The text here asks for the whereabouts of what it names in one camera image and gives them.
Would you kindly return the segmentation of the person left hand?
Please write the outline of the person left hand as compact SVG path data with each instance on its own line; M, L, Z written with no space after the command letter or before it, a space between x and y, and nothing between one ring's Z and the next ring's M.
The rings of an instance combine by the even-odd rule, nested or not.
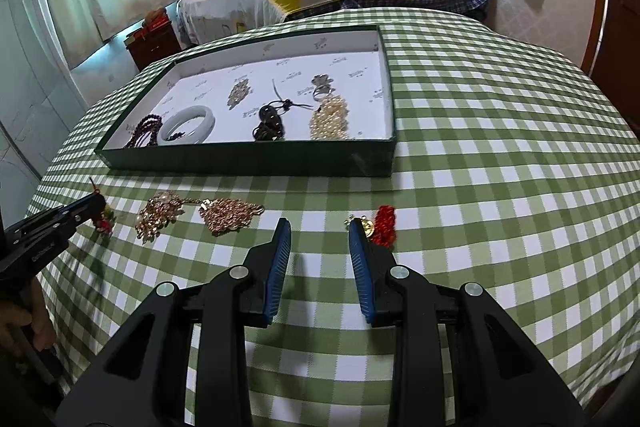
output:
M33 279L30 284L29 297L32 299L30 311L15 306L14 303L1 305L1 346L16 357L20 357L23 350L12 333L13 329L30 326L34 332L34 348L37 351L51 348L56 341L42 287L37 279Z

